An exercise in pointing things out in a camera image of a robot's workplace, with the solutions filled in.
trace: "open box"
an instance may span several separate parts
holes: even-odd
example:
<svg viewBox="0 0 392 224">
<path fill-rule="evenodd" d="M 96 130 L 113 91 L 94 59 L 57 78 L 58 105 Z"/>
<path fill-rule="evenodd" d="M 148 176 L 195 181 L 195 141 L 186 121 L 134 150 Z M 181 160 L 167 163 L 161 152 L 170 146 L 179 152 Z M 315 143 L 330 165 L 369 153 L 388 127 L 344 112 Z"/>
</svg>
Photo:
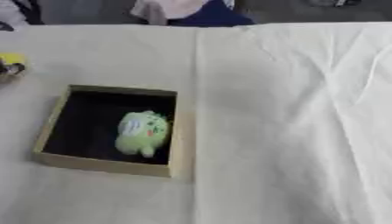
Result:
<svg viewBox="0 0 392 224">
<path fill-rule="evenodd" d="M 129 112 L 152 110 L 171 122 L 169 139 L 154 157 L 124 155 L 117 126 Z M 176 136 L 177 93 L 126 87 L 72 85 L 58 100 L 33 150 L 47 165 L 170 177 Z"/>
</svg>

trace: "green plush toy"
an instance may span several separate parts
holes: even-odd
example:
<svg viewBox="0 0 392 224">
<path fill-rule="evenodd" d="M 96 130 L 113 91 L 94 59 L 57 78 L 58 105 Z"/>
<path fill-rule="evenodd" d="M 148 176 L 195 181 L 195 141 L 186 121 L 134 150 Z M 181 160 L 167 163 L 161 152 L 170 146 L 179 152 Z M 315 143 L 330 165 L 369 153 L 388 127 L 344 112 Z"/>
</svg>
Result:
<svg viewBox="0 0 392 224">
<path fill-rule="evenodd" d="M 119 136 L 115 147 L 126 155 L 139 152 L 146 158 L 154 157 L 169 134 L 169 123 L 153 111 L 128 113 L 118 125 Z"/>
</svg>

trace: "white tablecloth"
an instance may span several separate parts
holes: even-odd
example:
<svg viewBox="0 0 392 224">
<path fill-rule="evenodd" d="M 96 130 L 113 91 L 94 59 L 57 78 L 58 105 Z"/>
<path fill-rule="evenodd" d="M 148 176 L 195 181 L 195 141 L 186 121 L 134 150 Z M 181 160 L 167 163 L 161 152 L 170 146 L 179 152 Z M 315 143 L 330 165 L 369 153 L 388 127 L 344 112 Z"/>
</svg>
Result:
<svg viewBox="0 0 392 224">
<path fill-rule="evenodd" d="M 24 53 L 31 71 L 0 89 L 0 221 L 390 223 L 391 43 L 392 24 L 2 32 L 0 52 Z M 70 83 L 182 93 L 194 186 L 30 162 Z"/>
</svg>

